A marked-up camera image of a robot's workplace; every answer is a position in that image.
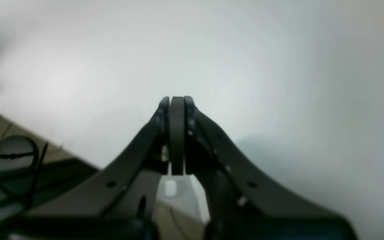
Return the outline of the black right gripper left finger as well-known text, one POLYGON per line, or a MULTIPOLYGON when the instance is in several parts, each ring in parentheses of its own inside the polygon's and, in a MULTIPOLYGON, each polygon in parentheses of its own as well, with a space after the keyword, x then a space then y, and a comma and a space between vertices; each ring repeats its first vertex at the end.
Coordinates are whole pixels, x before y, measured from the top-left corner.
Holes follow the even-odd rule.
POLYGON ((160 178, 168 164, 166 143, 169 97, 151 120, 104 170, 68 193, 29 211, 28 218, 151 219, 160 178))

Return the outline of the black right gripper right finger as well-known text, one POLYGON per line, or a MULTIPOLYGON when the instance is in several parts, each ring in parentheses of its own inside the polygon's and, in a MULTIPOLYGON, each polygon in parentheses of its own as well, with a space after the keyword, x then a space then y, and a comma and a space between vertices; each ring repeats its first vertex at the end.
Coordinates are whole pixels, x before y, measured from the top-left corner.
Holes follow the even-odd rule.
POLYGON ((210 222, 205 240, 354 240, 340 214, 288 190, 255 166, 192 97, 173 97, 170 162, 195 176, 210 222))

